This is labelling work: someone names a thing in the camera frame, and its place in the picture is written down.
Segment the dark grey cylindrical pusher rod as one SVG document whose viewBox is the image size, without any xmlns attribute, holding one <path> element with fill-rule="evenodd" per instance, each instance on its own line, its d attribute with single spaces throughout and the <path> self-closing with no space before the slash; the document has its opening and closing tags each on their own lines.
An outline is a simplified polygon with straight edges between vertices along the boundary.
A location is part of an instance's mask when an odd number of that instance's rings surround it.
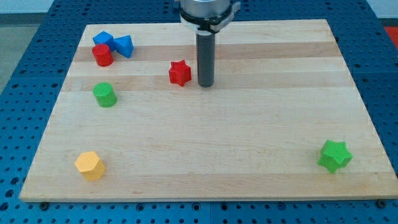
<svg viewBox="0 0 398 224">
<path fill-rule="evenodd" d="M 215 74 L 215 35 L 197 34 L 197 72 L 198 84 L 211 87 Z"/>
</svg>

